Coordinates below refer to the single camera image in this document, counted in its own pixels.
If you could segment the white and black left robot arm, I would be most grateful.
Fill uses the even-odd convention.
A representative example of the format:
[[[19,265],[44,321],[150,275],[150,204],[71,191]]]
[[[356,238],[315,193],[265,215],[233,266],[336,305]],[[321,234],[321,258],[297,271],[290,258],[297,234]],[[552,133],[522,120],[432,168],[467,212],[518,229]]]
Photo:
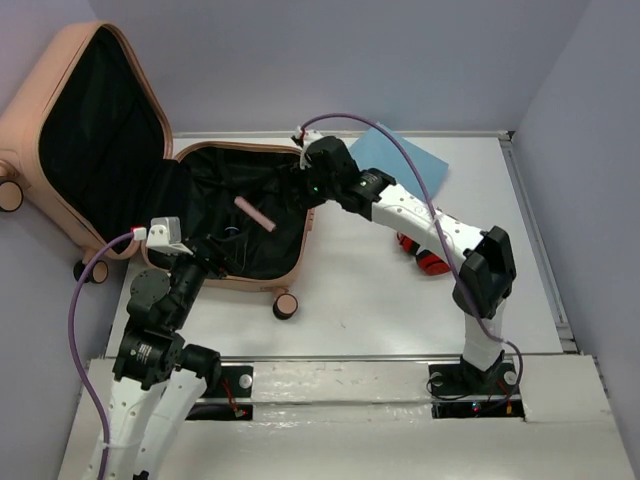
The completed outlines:
[[[155,478],[196,400],[221,383],[219,353],[187,344],[179,332],[205,279],[235,267],[225,243],[210,235],[172,241],[156,226],[147,246],[176,258],[169,271],[145,270],[130,286],[129,320],[87,479]]]

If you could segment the red and black headphones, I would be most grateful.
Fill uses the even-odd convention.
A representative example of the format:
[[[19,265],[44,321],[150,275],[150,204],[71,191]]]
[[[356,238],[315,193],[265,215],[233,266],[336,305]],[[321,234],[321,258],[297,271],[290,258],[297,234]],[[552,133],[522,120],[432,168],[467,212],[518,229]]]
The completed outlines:
[[[449,265],[428,249],[422,248],[417,242],[406,235],[397,232],[396,239],[401,249],[410,255],[418,268],[428,276],[439,276],[450,272]]]

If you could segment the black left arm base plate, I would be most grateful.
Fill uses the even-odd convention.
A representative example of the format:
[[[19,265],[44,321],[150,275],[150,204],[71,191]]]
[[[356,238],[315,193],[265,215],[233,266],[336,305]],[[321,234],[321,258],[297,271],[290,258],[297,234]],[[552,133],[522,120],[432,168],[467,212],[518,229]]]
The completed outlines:
[[[219,381],[196,401],[188,421],[251,421],[254,368],[251,365],[223,365]]]

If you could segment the light blue cloth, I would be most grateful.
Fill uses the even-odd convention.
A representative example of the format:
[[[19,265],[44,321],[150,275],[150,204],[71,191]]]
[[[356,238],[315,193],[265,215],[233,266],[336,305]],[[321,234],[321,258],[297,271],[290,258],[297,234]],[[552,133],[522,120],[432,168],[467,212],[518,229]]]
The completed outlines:
[[[383,124],[378,126],[392,136],[408,154],[416,167],[431,199],[434,199],[446,179],[449,165],[428,151],[414,145]],[[350,147],[351,156],[359,167],[377,168],[394,177],[411,194],[425,199],[419,182],[397,147],[379,130],[370,128]]]

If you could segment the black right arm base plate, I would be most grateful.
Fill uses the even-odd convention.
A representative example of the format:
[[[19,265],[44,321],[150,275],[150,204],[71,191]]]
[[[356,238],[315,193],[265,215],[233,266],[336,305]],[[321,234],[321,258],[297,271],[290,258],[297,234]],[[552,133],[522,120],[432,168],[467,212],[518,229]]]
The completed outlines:
[[[429,366],[426,390],[431,396],[434,419],[525,418],[516,369],[502,364],[494,377],[472,386],[462,376],[458,363]]]

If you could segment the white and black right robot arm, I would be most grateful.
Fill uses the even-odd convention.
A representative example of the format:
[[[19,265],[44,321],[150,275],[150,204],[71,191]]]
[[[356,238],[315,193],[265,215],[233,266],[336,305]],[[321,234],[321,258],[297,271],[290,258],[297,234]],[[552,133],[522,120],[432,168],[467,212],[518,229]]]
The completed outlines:
[[[516,278],[508,233],[467,225],[420,200],[392,176],[361,169],[344,142],[301,130],[293,170],[298,203],[313,208],[332,201],[349,213],[402,234],[435,254],[455,278],[454,303],[465,315],[465,341],[455,380],[462,393],[491,386],[504,359],[502,315]]]

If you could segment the pink hard-shell suitcase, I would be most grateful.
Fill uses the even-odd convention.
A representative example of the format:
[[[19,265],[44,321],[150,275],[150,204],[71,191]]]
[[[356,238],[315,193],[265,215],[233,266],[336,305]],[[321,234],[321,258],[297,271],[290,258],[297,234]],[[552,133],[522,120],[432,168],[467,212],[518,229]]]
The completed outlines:
[[[293,203],[294,147],[201,141],[175,150],[169,122],[135,53],[115,25],[71,24],[46,48],[1,118],[1,207],[24,200],[44,212],[85,256],[141,254],[169,269],[170,256],[119,236],[156,217],[178,217],[182,237],[226,239],[238,273],[212,287],[270,291],[277,318],[291,292],[313,212]],[[268,232],[235,204],[244,197],[276,224]]]

